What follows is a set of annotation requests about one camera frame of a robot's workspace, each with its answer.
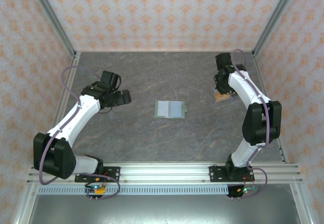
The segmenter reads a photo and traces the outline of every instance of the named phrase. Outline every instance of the wooden block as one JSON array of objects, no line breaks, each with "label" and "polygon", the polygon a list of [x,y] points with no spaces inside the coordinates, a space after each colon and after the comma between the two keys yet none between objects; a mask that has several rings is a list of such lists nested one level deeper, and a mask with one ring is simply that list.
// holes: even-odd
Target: wooden block
[{"label": "wooden block", "polygon": [[215,94],[215,99],[216,99],[216,102],[224,101],[224,100],[230,99],[230,94],[220,94],[219,92],[217,92]]}]

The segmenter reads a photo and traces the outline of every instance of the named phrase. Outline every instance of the gray marble surface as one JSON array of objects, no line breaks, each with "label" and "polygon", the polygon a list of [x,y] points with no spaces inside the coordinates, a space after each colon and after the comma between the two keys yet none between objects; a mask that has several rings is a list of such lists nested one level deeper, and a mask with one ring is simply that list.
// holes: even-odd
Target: gray marble surface
[{"label": "gray marble surface", "polygon": [[[246,109],[239,97],[216,103],[213,80],[215,52],[96,52],[81,53],[79,65],[101,75],[119,74],[120,89],[129,89],[132,102],[108,114],[96,114],[73,145],[75,154],[104,161],[226,161],[242,140]],[[253,57],[246,68],[260,80]],[[77,69],[72,89],[78,94],[96,78]],[[185,101],[185,119],[154,117],[156,100]],[[67,111],[75,103],[69,98]],[[281,161],[273,141],[255,160]]]}]

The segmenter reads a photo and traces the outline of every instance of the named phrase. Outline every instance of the wall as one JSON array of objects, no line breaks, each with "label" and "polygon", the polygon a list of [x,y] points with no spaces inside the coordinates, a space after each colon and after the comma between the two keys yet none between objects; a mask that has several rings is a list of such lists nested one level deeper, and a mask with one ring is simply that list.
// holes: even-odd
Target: wall
[{"label": "wall", "polygon": [[251,51],[279,0],[49,0],[76,50]]},{"label": "wall", "polygon": [[267,93],[282,103],[281,140],[302,164],[324,220],[324,0],[291,0],[258,57]]},{"label": "wall", "polygon": [[12,223],[32,140],[52,126],[70,56],[37,0],[0,0],[0,223]]}]

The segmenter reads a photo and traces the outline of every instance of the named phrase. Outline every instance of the black mounting plate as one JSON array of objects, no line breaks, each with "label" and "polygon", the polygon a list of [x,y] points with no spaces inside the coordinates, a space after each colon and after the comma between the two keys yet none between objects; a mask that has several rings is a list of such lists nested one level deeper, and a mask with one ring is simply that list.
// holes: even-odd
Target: black mounting plate
[{"label": "black mounting plate", "polygon": [[[103,173],[106,172],[108,173],[107,174],[108,177],[114,178],[119,182],[120,167],[103,167],[103,170],[104,170]],[[74,181],[76,183],[90,183],[90,182],[103,183],[104,182],[104,178],[101,178],[99,181],[96,181],[95,178],[96,177],[79,174],[78,176],[75,175]],[[106,179],[106,183],[113,183],[113,181]]]},{"label": "black mounting plate", "polygon": [[[252,171],[246,171],[244,174],[247,177],[250,177],[254,181],[254,175],[250,174]],[[227,174],[227,170],[225,166],[210,166],[209,167],[209,177],[211,182],[233,182]]]}]

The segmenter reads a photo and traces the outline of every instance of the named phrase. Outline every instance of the patterned wallpaper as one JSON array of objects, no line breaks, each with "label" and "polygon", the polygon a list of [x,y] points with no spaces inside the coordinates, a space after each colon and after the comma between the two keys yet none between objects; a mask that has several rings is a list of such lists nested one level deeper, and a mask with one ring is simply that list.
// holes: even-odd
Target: patterned wallpaper
[{"label": "patterned wallpaper", "polygon": [[302,164],[324,220],[324,0],[291,0],[258,64],[267,93],[282,103],[289,160]]},{"label": "patterned wallpaper", "polygon": [[12,223],[32,141],[52,126],[70,57],[37,0],[0,0],[0,223]]},{"label": "patterned wallpaper", "polygon": [[76,50],[252,50],[279,0],[49,0]]}]

